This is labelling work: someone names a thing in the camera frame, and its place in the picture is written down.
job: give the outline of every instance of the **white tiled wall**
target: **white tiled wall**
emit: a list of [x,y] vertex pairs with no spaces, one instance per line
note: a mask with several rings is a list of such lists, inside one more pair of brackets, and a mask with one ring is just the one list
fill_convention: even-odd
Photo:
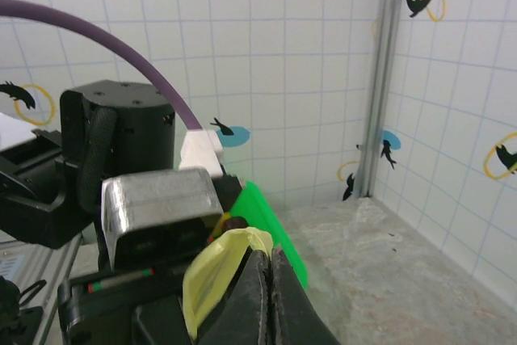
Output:
[[[401,0],[375,197],[517,309],[517,175],[484,161],[517,136],[517,0],[446,0],[442,21]],[[430,4],[441,14],[440,0]],[[517,153],[517,137],[504,142]],[[506,167],[493,155],[489,175]]]
[[[366,115],[377,0],[30,0],[115,34],[152,63],[202,124],[251,131],[225,151],[227,170],[255,181],[277,209],[337,200]],[[59,94],[103,78],[145,81],[80,36],[0,19],[0,80]],[[48,118],[49,105],[36,94]],[[0,110],[14,115],[0,94]],[[59,117],[49,125],[59,127]],[[178,123],[176,145],[184,134]]]

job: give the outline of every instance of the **grid line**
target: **grid line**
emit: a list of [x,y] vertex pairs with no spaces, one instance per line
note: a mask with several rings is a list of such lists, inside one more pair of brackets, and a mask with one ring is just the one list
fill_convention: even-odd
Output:
[[[350,4],[350,8],[351,8],[351,12],[350,12],[350,15],[351,17],[353,18],[354,17],[354,0],[351,0],[351,4]],[[349,23],[350,26],[348,27],[348,52],[351,51],[351,37],[352,37],[352,23]],[[348,92],[349,92],[349,89],[348,87],[350,86],[350,55],[348,55],[347,57],[347,84],[345,85],[345,101],[343,102],[343,119],[345,119],[347,117],[347,112],[346,112],[346,108],[347,108],[347,100],[348,100]],[[341,149],[344,149],[345,148],[345,136],[347,135],[347,124],[345,123],[345,125],[343,125],[343,134],[341,135],[341,138],[342,138],[342,141],[341,141]],[[345,162],[345,158],[344,158],[344,155],[341,157],[341,164],[343,164]],[[340,194],[340,190],[341,190],[342,186],[340,185],[338,187],[338,193],[336,195],[336,197],[339,199],[339,194]]]
[[[252,17],[249,17],[248,19],[242,19],[242,18],[234,18],[234,19],[218,19],[218,18],[215,18],[215,19],[183,19],[183,22],[184,23],[201,23],[201,22],[210,22],[210,21],[214,21],[214,22],[243,22],[243,23],[248,23],[248,22],[283,22],[284,20],[287,20],[289,22],[293,21],[293,22],[374,22],[375,19],[372,19],[372,18],[356,18],[356,19],[352,19],[352,18],[324,18],[324,19],[320,19],[320,18],[299,18],[299,17],[288,17],[286,19],[284,18],[252,18]],[[138,23],[138,22],[142,22],[143,19],[110,19],[110,22],[111,23],[120,23],[120,24],[123,24],[123,23]],[[100,23],[106,23],[106,20],[105,19],[100,19],[100,20],[89,20],[90,23],[93,23],[93,24],[100,24]],[[179,19],[147,19],[147,22],[148,23],[178,23],[179,22]],[[28,23],[35,23],[33,21],[29,21],[29,20],[23,20],[23,19],[15,19],[14,21],[15,24],[28,24]],[[0,24],[11,24],[9,22],[2,22],[0,21]]]
[[[48,0],[48,3],[50,4],[50,6],[53,6],[53,0]],[[65,66],[66,66],[66,69],[68,70],[68,75],[70,77],[70,81],[73,83],[74,86],[76,86],[74,84],[74,78],[72,77],[72,70],[70,69],[70,66],[69,66],[69,59],[66,54],[65,44],[63,42],[63,31],[60,28],[56,28],[56,30],[57,30],[57,36],[59,38],[59,43],[61,45],[61,50],[63,51],[63,57],[65,58]]]
[[[472,7],[473,7],[473,4],[474,4],[474,0],[470,0],[470,4],[469,4],[469,13],[468,13],[468,16],[470,16],[471,12],[472,12]],[[463,31],[463,37],[461,39],[461,51],[460,51],[460,58],[463,57],[463,51],[464,51],[464,41],[465,41],[465,37],[467,36],[467,26],[465,26],[465,30]],[[424,98],[427,96],[427,88],[429,87],[429,76],[431,74],[431,60],[432,60],[432,57],[433,57],[433,48],[435,47],[435,34],[436,34],[436,23],[435,25],[433,26],[433,38],[431,40],[431,50],[429,52],[429,64],[427,66],[427,80],[426,80],[426,87],[425,87],[425,90],[424,90]],[[456,67],[456,76],[454,77],[454,84],[456,85],[456,81],[458,79],[458,74],[460,72],[460,67],[457,66]],[[452,94],[451,94],[451,97],[449,99],[449,105],[450,105],[450,102],[452,101]],[[416,133],[418,132],[418,126],[420,125],[420,120],[422,118],[422,112],[423,112],[423,107],[422,109],[420,110],[420,117],[418,118],[418,122],[417,122],[417,129],[415,131],[415,137],[416,137]],[[443,139],[445,138],[445,128],[447,127],[447,123],[448,123],[448,119],[449,119],[449,112],[450,111],[447,111],[447,116],[446,116],[446,119],[445,119],[445,125],[443,127],[443,131],[442,131],[442,137],[440,139],[440,142],[439,142],[439,149],[442,149],[442,144],[443,144]],[[413,146],[411,148],[411,151],[410,151],[410,155],[411,157],[413,157],[413,147],[414,147],[414,143],[413,143]],[[433,166],[433,172],[432,172],[432,176],[431,176],[431,181],[434,181],[435,179],[435,175],[436,175],[436,167],[438,166],[438,158],[436,159],[435,161],[435,165]],[[429,195],[431,194],[431,186],[429,186],[429,190],[427,191],[427,195],[426,195],[426,200],[425,200],[425,203],[423,205],[423,208],[425,209],[426,206],[427,206],[427,202],[429,201]],[[417,225],[417,229],[420,227],[420,225],[422,224],[422,218],[420,218],[420,221],[418,222],[418,225]],[[443,240],[443,245],[441,246],[440,250],[443,250],[443,246],[445,245],[445,240]]]
[[[287,91],[288,91],[288,88],[287,88],[287,72],[286,72],[286,67],[287,67],[287,46],[288,46],[288,42],[287,42],[287,34],[288,34],[288,21],[287,21],[287,16],[288,16],[288,0],[284,0],[284,104],[285,102],[287,101]],[[287,109],[284,108],[284,208],[282,209],[283,211],[286,211],[287,210],[287,181],[288,181],[288,164],[287,164],[287,156],[286,156],[286,153],[287,153],[287,150],[288,150],[288,141],[287,141],[287,137],[288,137],[288,132],[287,132],[287,126],[288,126],[288,113],[287,113]]]
[[[253,95],[253,61],[252,61],[252,58],[251,58],[251,52],[253,51],[253,48],[252,48],[252,40],[251,40],[251,37],[252,37],[252,34],[251,34],[251,29],[252,29],[252,26],[251,26],[251,10],[252,10],[252,6],[253,6],[253,2],[252,0],[248,0],[248,7],[249,7],[249,10],[248,10],[248,17],[250,18],[250,22],[249,22],[249,25],[248,25],[248,28],[249,28],[249,31],[250,31],[250,34],[248,36],[248,45],[250,46],[250,50],[249,50],[249,54],[250,54],[250,58],[249,58],[249,61],[248,61],[248,66],[250,67],[250,94]],[[253,128],[253,99],[250,99],[250,126],[251,128]],[[253,135],[250,137],[250,141],[251,141],[251,176],[252,177],[255,177],[255,164],[253,163],[254,161],[254,139],[253,139]]]
[[[106,15],[106,21],[105,21],[105,22],[106,22],[106,25],[107,25],[107,31],[108,31],[109,33],[111,33],[111,34],[112,34],[113,32],[111,31],[110,16],[109,16],[109,14],[107,13],[107,4],[106,4],[106,0],[103,0],[103,9],[104,9],[104,14]],[[114,53],[113,53],[113,63],[115,64],[116,75],[117,75],[117,77],[118,77],[119,81],[121,82],[121,81],[123,81],[123,80],[122,80],[122,77],[120,76],[120,64],[119,64],[119,59],[118,59],[117,55],[116,55],[116,54],[114,54]]]
[[[338,182],[327,182],[327,183],[317,183],[316,184],[316,188],[319,188],[319,187],[324,187],[324,186],[327,186],[327,185],[331,185],[331,184],[334,184],[334,185],[339,185]],[[310,190],[312,189],[313,186],[305,186],[305,187],[294,187],[294,188],[289,188],[287,189],[287,193],[289,192],[292,192],[292,191],[298,191],[298,190]],[[276,191],[264,191],[263,192],[265,196],[267,196],[268,194],[277,194]]]
[[[511,0],[497,0],[497,5],[494,5],[494,7],[496,8],[491,8],[491,5],[483,6],[483,3],[494,2],[494,0],[456,0],[456,4],[459,4],[459,2],[462,2],[462,5],[464,5],[463,10],[467,12],[467,16],[464,19],[444,19],[443,21],[440,21],[441,23],[445,23],[442,26],[446,30],[448,28],[447,23],[462,23],[461,26],[463,26],[463,33],[460,36],[455,37],[455,44],[460,45],[458,47],[459,55],[457,60],[455,61],[437,57],[440,54],[439,51],[437,51],[437,48],[435,47],[434,35],[436,33],[436,25],[433,25],[433,36],[429,37],[429,40],[426,40],[426,42],[422,44],[415,41],[418,38],[415,35],[415,29],[418,27],[418,24],[420,23],[420,26],[422,26],[422,23],[432,23],[428,20],[428,18],[408,19],[405,16],[402,17],[402,21],[410,22],[410,25],[405,24],[401,26],[401,28],[406,29],[406,31],[409,31],[409,36],[407,37],[407,39],[401,40],[398,43],[394,60],[397,62],[398,66],[401,66],[401,72],[398,78],[393,78],[391,80],[390,85],[392,88],[398,86],[397,89],[400,89],[400,91],[393,90],[389,92],[390,99],[394,99],[395,97],[397,97],[400,99],[400,101],[395,101],[395,105],[398,106],[398,109],[395,108],[397,111],[392,112],[393,116],[392,121],[390,122],[391,125],[385,125],[385,129],[393,131],[394,133],[399,133],[401,136],[404,135],[405,137],[408,137],[409,139],[411,139],[411,143],[409,144],[408,141],[406,142],[408,143],[406,145],[406,151],[409,151],[409,153],[407,153],[407,158],[404,158],[404,161],[399,162],[397,164],[399,168],[406,169],[404,171],[399,171],[399,175],[396,177],[397,182],[392,181],[392,178],[395,176],[393,175],[391,169],[387,168],[387,172],[384,169],[378,171],[376,181],[379,182],[380,186],[376,190],[376,197],[382,199],[382,201],[385,203],[389,203],[390,209],[392,209],[395,213],[398,213],[400,215],[402,210],[401,202],[403,200],[406,201],[407,204],[410,204],[412,207],[417,209],[417,211],[415,211],[416,214],[414,215],[414,217],[411,218],[411,220],[416,223],[414,224],[414,228],[421,234],[427,234],[428,239],[430,240],[433,240],[434,236],[435,240],[437,241],[436,245],[438,249],[440,249],[444,253],[445,251],[447,251],[447,255],[454,256],[454,251],[449,252],[447,250],[447,248],[449,247],[448,242],[450,242],[450,237],[455,238],[458,242],[460,242],[460,246],[464,246],[468,249],[469,252],[474,253],[475,256],[473,256],[471,258],[471,261],[469,261],[469,265],[472,265],[472,268],[468,268],[470,275],[477,280],[483,281],[487,286],[489,286],[489,288],[492,288],[492,291],[499,292],[499,294],[500,292],[505,292],[506,294],[514,296],[513,300],[509,299],[505,302],[508,305],[510,305],[511,308],[517,309],[517,293],[515,293],[515,287],[517,287],[517,276],[515,275],[515,271],[513,271],[514,268],[511,266],[511,255],[514,255],[511,252],[515,252],[515,250],[510,247],[505,247],[506,249],[508,249],[508,251],[504,253],[501,251],[503,248],[496,246],[492,247],[489,245],[493,244],[489,236],[490,231],[494,231],[494,233],[498,234],[498,236],[503,238],[504,241],[508,241],[509,244],[510,242],[511,244],[517,242],[517,236],[515,236],[513,228],[515,224],[512,224],[513,221],[508,218],[510,216],[508,214],[510,210],[503,210],[506,208],[501,206],[503,205],[504,200],[506,201],[506,203],[504,204],[506,204],[506,206],[509,206],[507,198],[503,196],[503,194],[508,194],[510,198],[513,198],[513,194],[517,194],[517,189],[515,189],[514,185],[510,181],[510,179],[513,179],[513,176],[511,176],[508,179],[502,179],[497,182],[488,182],[488,178],[482,178],[485,177],[483,168],[481,164],[477,160],[475,160],[475,158],[480,157],[478,151],[480,151],[480,147],[483,146],[483,144],[481,143],[483,139],[483,133],[481,132],[485,126],[492,125],[495,128],[499,127],[501,131],[504,131],[504,128],[515,127],[515,123],[510,123],[510,120],[505,119],[504,116],[496,116],[495,114],[492,114],[491,109],[493,108],[493,102],[496,101],[494,99],[498,97],[497,95],[493,95],[493,93],[496,93],[496,88],[502,87],[494,84],[497,80],[496,77],[498,71],[512,72],[513,74],[517,72],[517,68],[511,67],[511,63],[508,63],[508,61],[500,62],[501,55],[511,55],[511,52],[503,52],[504,47],[502,43],[506,42],[506,40],[513,39],[513,37],[507,37],[505,35],[507,26],[511,27],[512,29],[515,26],[513,24],[515,23],[515,17],[513,19],[509,18],[513,16],[511,15],[511,12],[513,10],[511,9],[511,6],[513,5],[513,3],[511,3]],[[481,12],[484,11],[486,13],[488,10],[497,10],[498,12],[495,13],[493,17],[491,17],[490,14],[488,14],[488,19],[479,19],[479,16],[484,16],[481,14]],[[467,35],[467,29],[469,27],[472,27],[471,23],[477,23],[476,26],[480,26],[480,28],[483,28],[485,26],[487,26],[487,28],[490,27],[494,32],[492,38],[492,44],[494,46],[489,46],[486,48],[490,55],[492,55],[493,50],[495,50],[495,52],[493,53],[494,57],[490,57],[491,63],[489,65],[476,63],[481,62],[480,57],[477,58],[473,55],[467,55],[469,54],[468,44],[471,43],[471,30],[469,30],[469,34]],[[431,29],[431,25],[427,25],[426,28],[427,31],[429,31]],[[415,46],[416,48],[420,48],[420,51],[422,51],[423,49],[429,50],[429,56],[412,54],[417,53],[416,51],[414,51]],[[481,49],[478,50],[478,52],[476,52],[478,56],[485,55],[483,50]],[[420,97],[420,95],[418,95],[418,97],[409,95],[413,88],[413,85],[408,84],[408,82],[410,82],[410,76],[408,75],[408,73],[410,72],[410,59],[412,58],[424,60],[425,63],[421,62],[422,67],[425,65],[428,66],[427,74],[422,74],[422,72],[418,74],[418,76],[420,77],[418,82],[420,82],[420,80],[425,80],[425,84],[420,84],[420,86],[423,86],[423,97]],[[440,67],[441,64],[453,64],[456,66],[456,68],[454,69],[452,68],[452,66],[450,66],[452,73],[452,90],[447,89],[447,91],[444,91],[444,94],[447,94],[441,96],[442,99],[438,100],[440,101],[440,103],[437,103],[435,101],[428,100],[431,98],[429,92],[430,88],[432,87],[432,85],[430,84],[430,72],[431,66]],[[489,81],[488,88],[486,90],[480,91],[478,100],[476,100],[480,103],[479,111],[468,111],[469,108],[467,105],[459,105],[456,103],[455,100],[458,97],[458,95],[456,94],[456,85],[461,81],[460,77],[462,77],[462,74],[460,73],[460,68],[462,72],[464,70],[469,71],[470,68],[467,68],[467,66],[476,69],[485,69],[487,73],[487,79]],[[401,128],[399,128],[399,126],[401,126],[402,120],[402,104],[408,100],[417,101],[420,103],[419,108],[417,108],[418,111],[416,112],[417,116],[415,116],[415,118],[418,117],[416,126],[408,127],[410,128],[409,131],[404,129],[401,130]],[[436,144],[433,143],[433,145],[429,145],[427,144],[428,140],[422,137],[422,112],[424,108],[432,109],[432,107],[445,108],[446,111],[443,110],[441,117],[437,118],[440,122],[444,120],[443,128],[441,128],[439,130],[439,133],[436,134],[436,140],[439,142],[437,142]],[[463,162],[457,159],[460,158],[460,156],[450,155],[451,153],[447,152],[448,150],[444,148],[446,141],[448,142],[448,138],[446,137],[448,131],[454,129],[451,128],[451,126],[453,125],[451,120],[454,112],[460,112],[461,114],[464,114],[465,118],[472,117],[473,120],[476,121],[472,124],[471,127],[469,127],[469,132],[472,132],[472,139],[469,138],[469,140],[473,141],[473,147],[472,149],[465,150],[465,160]],[[442,185],[441,187],[438,186],[439,182],[435,183],[437,175],[439,173],[437,169],[437,167],[439,166],[439,158],[436,158],[436,160],[431,165],[427,166],[427,174],[425,172],[418,173],[417,171],[410,168],[411,165],[414,169],[420,170],[414,163],[427,163],[427,161],[422,161],[421,156],[415,154],[415,150],[417,149],[418,144],[425,145],[427,149],[432,150],[437,155],[437,157],[446,156],[448,160],[454,161],[454,163],[457,163],[458,166],[462,166],[464,168],[464,177],[457,177],[457,190],[455,190],[454,193],[449,194],[449,192],[447,192],[447,188],[444,185]],[[428,185],[426,188],[424,188],[423,192],[420,191],[418,194],[414,193],[414,196],[412,195],[412,192],[409,190],[410,187],[408,187],[407,178],[410,173],[412,176],[415,177],[415,179],[417,179],[418,177],[418,180],[421,180],[422,185],[424,185],[424,187],[425,185]],[[469,184],[469,182],[472,179],[480,179],[478,185],[484,185],[485,183],[489,185],[487,187],[487,191],[490,192],[490,197],[487,200],[490,202],[490,204],[487,204],[483,207],[486,208],[486,210],[483,210],[483,208],[475,206],[475,201],[471,201],[471,196],[481,196],[483,190],[483,187],[472,187],[471,184]],[[444,221],[441,221],[439,218],[437,218],[436,214],[434,216],[430,215],[430,213],[435,213],[429,206],[432,201],[431,191],[438,195],[444,195],[443,199],[448,204],[446,208],[445,205],[435,204],[436,212],[445,212],[447,210],[448,218]],[[472,232],[468,229],[468,226],[462,226],[467,221],[463,221],[463,223],[460,224],[458,223],[458,221],[460,220],[460,211],[463,211],[464,209],[469,211],[469,217],[472,217],[470,220],[474,225],[477,225],[475,226],[475,231],[473,231],[476,233],[477,236],[474,244],[469,243],[469,240],[466,239]],[[423,228],[424,225],[422,224],[422,220],[424,217],[426,217],[428,220],[431,220],[432,225],[438,225],[439,231],[441,232],[438,232],[437,230],[436,234],[433,234],[432,230],[430,230],[426,233],[426,230],[424,230]],[[486,281],[484,281],[479,274],[479,266],[482,260],[484,261],[483,263],[489,263],[490,266],[494,268],[493,270],[491,270],[492,272],[487,273],[487,276],[489,278],[492,276],[498,276],[498,274],[500,274],[500,276],[507,277],[513,283],[508,286],[496,285],[497,282],[495,281],[493,284],[487,284]]]
[[147,43],[147,53],[149,56],[149,61],[153,60],[153,54],[151,52],[151,40],[149,39],[149,26],[147,21],[147,14],[145,13],[145,4],[144,0],[140,0],[140,6],[142,10],[142,22],[144,23],[144,30],[145,30],[145,41]]
[[[508,9],[510,8],[510,1],[511,0],[506,0],[506,7],[505,7],[505,11],[504,11],[504,15],[505,16],[508,14]],[[502,42],[503,30],[504,30],[504,23],[501,23],[501,26],[500,26],[500,29],[499,29],[499,38],[498,38],[498,43],[497,43],[497,49],[495,51],[496,55],[494,56],[494,65],[495,65],[495,62],[497,61],[497,57],[498,57],[499,51],[501,50],[501,42]],[[490,75],[490,83],[489,83],[489,85],[492,85],[492,83],[494,82],[494,74],[495,74],[495,69],[492,70],[492,74]],[[485,102],[483,104],[483,113],[482,113],[483,116],[485,115],[485,112],[486,112],[486,107],[488,105],[487,102],[488,102],[489,95],[490,95],[490,88],[486,91]],[[474,148],[476,147],[477,143],[479,142],[479,134],[480,134],[480,131],[481,131],[481,126],[482,126],[482,122],[480,121],[480,123],[479,123],[479,125],[477,127],[477,136],[476,136],[476,141],[474,142]],[[472,152],[472,154],[470,156],[469,165],[472,165],[473,158],[474,158],[474,151]],[[466,184],[466,181],[467,181],[467,177],[468,177],[468,175],[465,176],[464,187],[465,187],[465,184]],[[495,201],[494,208],[492,209],[492,214],[490,215],[489,227],[485,231],[485,235],[483,236],[483,240],[482,240],[481,246],[479,248],[479,252],[477,253],[477,259],[476,259],[476,263],[474,264],[473,273],[477,269],[477,266],[479,264],[479,258],[481,257],[481,252],[483,251],[483,248],[485,248],[486,237],[488,236],[488,233],[489,233],[489,230],[490,230],[490,226],[493,225],[492,221],[494,219],[495,211],[496,211],[496,209],[498,207],[499,201],[501,199],[501,194],[502,194],[502,191],[504,190],[505,185],[506,185],[506,182],[504,182],[503,185],[501,186],[501,188],[499,189],[498,198]]]
[[[325,0],[322,0],[322,20],[325,18]],[[324,46],[325,46],[325,23],[322,23],[322,71],[320,75],[320,95],[323,92],[323,80],[324,80],[324,72],[325,72],[325,54],[324,54]],[[317,131],[317,152],[319,153],[322,149],[322,118],[323,118],[323,97],[320,97],[320,114],[318,123],[319,128]],[[314,184],[313,184],[313,199],[311,203],[314,203],[314,199],[316,198],[316,183],[317,183],[317,172],[320,164],[320,158],[316,159],[316,173],[314,174]]]
[[[16,43],[17,43],[17,45],[19,47],[19,51],[21,53],[22,60],[23,60],[23,63],[25,65],[24,67],[27,70],[27,74],[29,76],[29,80],[31,81],[31,84],[34,84],[34,78],[32,77],[31,69],[29,68],[29,66],[27,64],[27,57],[25,56],[25,52],[23,51],[23,46],[22,46],[21,40],[19,38],[19,33],[16,31],[16,27],[15,27],[14,24],[11,24],[11,28],[12,28],[13,33],[15,35],[15,40],[16,40]],[[41,109],[39,95],[38,94],[35,94],[35,95],[36,95],[35,100],[36,100],[36,102],[38,104],[38,107]],[[40,113],[41,121],[45,121],[44,114],[41,113],[41,111],[38,111],[38,113]]]
[[[343,152],[346,153],[346,152],[350,152],[350,151],[353,151],[354,149],[345,149]],[[301,154],[301,155],[294,155],[294,156],[291,156],[290,158],[298,158],[298,157],[320,157],[320,156],[323,156],[323,157],[326,157],[326,156],[336,156],[336,155],[340,155],[342,152],[341,151],[332,151],[332,152],[322,152],[322,153],[307,153],[307,154]],[[279,157],[256,157],[255,158],[255,161],[274,161],[274,160],[281,160],[281,159],[284,159],[284,157],[282,156],[279,156]],[[227,162],[225,162],[225,165],[226,164],[230,164],[230,163],[243,163],[243,162],[249,162],[249,161],[252,161],[251,158],[243,158],[243,159],[235,159],[235,160],[228,160]],[[327,182],[327,183],[323,183],[323,184],[329,184],[329,183],[336,183],[336,184],[339,184],[339,181],[335,181],[334,180],[334,176],[333,176],[333,180]]]
[[[410,26],[410,40],[408,42],[408,51],[411,47],[411,42],[413,41],[413,27],[414,25],[411,24]],[[402,84],[402,94],[404,94],[404,92],[406,91],[406,81],[407,81],[407,69],[408,69],[408,63],[409,63],[409,59],[406,58],[406,66],[405,66],[405,71],[404,71],[404,81],[403,81],[403,84]],[[401,102],[400,104],[398,105],[398,109],[397,109],[397,120],[396,120],[396,124],[395,124],[395,127],[398,128],[398,123],[399,123],[399,120],[401,118],[401,109],[402,109],[402,99],[401,99]],[[411,148],[411,151],[410,151],[410,158],[411,158],[411,154],[413,153],[413,148]],[[402,188],[406,185],[406,178],[407,178],[407,174],[404,176],[404,180],[402,181]],[[382,196],[384,198],[385,196],[385,192],[386,192],[386,189],[383,191],[382,193]],[[400,212],[400,207],[401,207],[401,200],[398,201],[398,205],[397,205],[397,214]]]
[[[16,116],[16,112],[15,111],[9,111],[9,112],[3,112],[5,113],[6,115],[9,115],[9,116]],[[25,113],[25,116],[35,116],[35,115],[39,115],[39,114],[43,114],[43,115],[47,115],[49,114],[50,111],[47,111],[47,110],[44,110],[44,111],[41,111],[41,112],[26,112]],[[321,127],[326,127],[326,126],[331,126],[331,125],[336,125],[336,124],[345,124],[345,123],[358,123],[358,122],[361,122],[363,121],[363,119],[350,119],[350,120],[347,120],[347,121],[332,121],[332,122],[328,122],[328,123],[323,123],[321,124]],[[288,125],[287,127],[270,127],[270,128],[254,128],[254,127],[251,127],[253,130],[256,130],[256,131],[278,131],[280,129],[296,129],[296,128],[315,128],[315,127],[320,127],[320,124],[305,124],[305,125]]]
[[179,27],[179,35],[181,37],[181,48],[182,48],[182,54],[183,58],[183,66],[185,68],[185,81],[187,82],[187,96],[183,96],[185,99],[188,100],[188,105],[191,106],[191,83],[190,83],[190,77],[188,75],[188,66],[187,66],[187,53],[185,49],[185,35],[183,34],[183,19],[181,17],[181,7],[179,6],[179,0],[176,0],[176,7],[178,7],[178,27]]
[[216,45],[213,34],[213,19],[212,19],[212,0],[208,0],[208,17],[210,18],[210,40],[212,44],[212,65],[213,65],[213,79],[216,87],[216,109],[217,118],[221,117],[221,107],[219,104],[219,84],[217,82],[217,68],[216,68]]
[[[346,52],[336,52],[336,53],[323,53],[324,56],[367,56],[371,53],[360,52],[360,53],[346,53]],[[163,57],[163,58],[154,58],[153,62],[158,61],[181,61],[181,60],[206,60],[213,57],[219,58],[243,58],[249,57],[249,54],[218,54],[216,56],[181,56],[181,57]],[[264,54],[251,54],[252,57],[319,57],[321,53],[264,53]],[[41,69],[41,68],[57,68],[63,66],[80,66],[80,65],[107,65],[112,64],[113,61],[88,61],[88,62],[70,62],[69,64],[47,64],[47,65],[31,65],[33,69]],[[15,65],[15,66],[1,66],[0,69],[25,69],[25,65]]]

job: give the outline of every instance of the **black bird silhouette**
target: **black bird silhouette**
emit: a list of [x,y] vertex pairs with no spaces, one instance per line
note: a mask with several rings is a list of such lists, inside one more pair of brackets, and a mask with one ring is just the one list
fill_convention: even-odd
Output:
[[34,101],[34,98],[21,86],[5,81],[3,84],[0,84],[0,92],[9,95],[9,97],[15,101],[22,100],[27,109],[36,108],[36,101]]
[[414,18],[420,11],[427,7],[431,0],[406,0],[407,6],[410,8],[413,14],[410,18]]
[[382,144],[384,147],[382,148],[380,157],[382,158],[382,156],[385,155],[386,159],[388,159],[388,162],[391,163],[391,168],[395,170],[396,162],[391,158],[391,144],[389,141],[383,141]]
[[234,135],[234,133],[230,127],[226,127],[216,117],[214,117],[213,119],[214,119],[215,123],[210,123],[210,124],[218,126],[221,129],[221,133],[223,135],[226,135],[227,137]]
[[347,178],[348,187],[345,190],[345,192],[343,193],[343,201],[348,200],[348,198],[350,198],[350,196],[352,195],[352,192],[354,191],[354,181],[355,181],[355,178],[353,176],[353,173],[348,175],[348,178]]
[[517,153],[510,154],[506,149],[505,145],[496,145],[495,152],[498,154],[501,163],[512,173],[515,174],[515,170],[511,171],[511,168],[517,163]]

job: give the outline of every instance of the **black cable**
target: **black cable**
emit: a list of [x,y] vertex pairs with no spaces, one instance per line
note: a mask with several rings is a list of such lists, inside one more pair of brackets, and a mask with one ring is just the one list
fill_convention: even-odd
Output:
[[90,214],[99,214],[104,163],[115,132],[117,114],[105,107],[95,109],[86,134],[78,173],[78,203]]
[[34,299],[36,295],[38,295],[38,292],[40,292],[43,287],[47,285],[47,281],[45,279],[38,280],[33,285],[25,288],[23,292],[19,295],[19,307],[22,308],[25,305],[27,305],[30,301]]

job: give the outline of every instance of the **blue circle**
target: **blue circle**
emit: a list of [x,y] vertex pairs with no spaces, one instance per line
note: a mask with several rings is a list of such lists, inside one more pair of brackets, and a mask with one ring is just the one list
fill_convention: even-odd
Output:
[[387,130],[384,130],[382,132],[382,140],[389,141],[391,149],[400,149],[402,146],[401,140],[398,138],[398,136]]
[[243,145],[250,139],[250,131],[244,127],[229,127],[233,131],[233,135],[223,135],[221,130],[217,130],[217,136],[223,147],[238,147]]

